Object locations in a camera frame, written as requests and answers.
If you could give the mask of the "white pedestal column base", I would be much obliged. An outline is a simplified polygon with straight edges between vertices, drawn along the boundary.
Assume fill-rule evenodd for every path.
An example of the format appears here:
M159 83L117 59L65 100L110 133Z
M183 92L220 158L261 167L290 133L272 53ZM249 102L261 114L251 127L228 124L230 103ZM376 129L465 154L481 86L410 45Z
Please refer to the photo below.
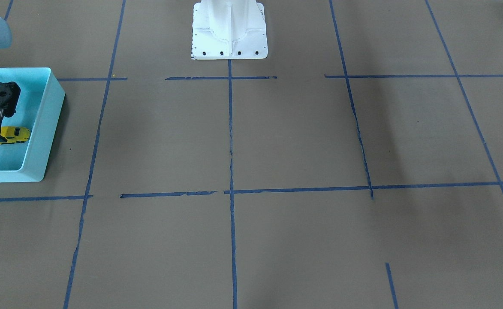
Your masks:
M256 0L201 0L193 6L191 59L266 59L265 8Z

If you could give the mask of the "turquoise plastic storage bin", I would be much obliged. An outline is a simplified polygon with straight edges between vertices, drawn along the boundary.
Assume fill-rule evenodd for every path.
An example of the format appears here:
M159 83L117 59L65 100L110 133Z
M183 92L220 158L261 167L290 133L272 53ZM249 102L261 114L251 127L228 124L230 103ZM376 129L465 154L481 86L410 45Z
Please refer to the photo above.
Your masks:
M0 145L0 183L42 181L65 90L51 68L0 68L0 82L21 88L16 112L3 125L30 130L27 142Z

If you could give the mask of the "yellow beetle toy car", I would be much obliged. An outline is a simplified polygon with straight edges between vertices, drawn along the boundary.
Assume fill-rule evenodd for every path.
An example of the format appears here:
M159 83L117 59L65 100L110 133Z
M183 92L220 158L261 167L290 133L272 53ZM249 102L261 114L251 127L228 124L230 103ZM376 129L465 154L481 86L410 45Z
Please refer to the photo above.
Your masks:
M30 129L17 126L2 126L0 130L0 145L26 143L30 139Z

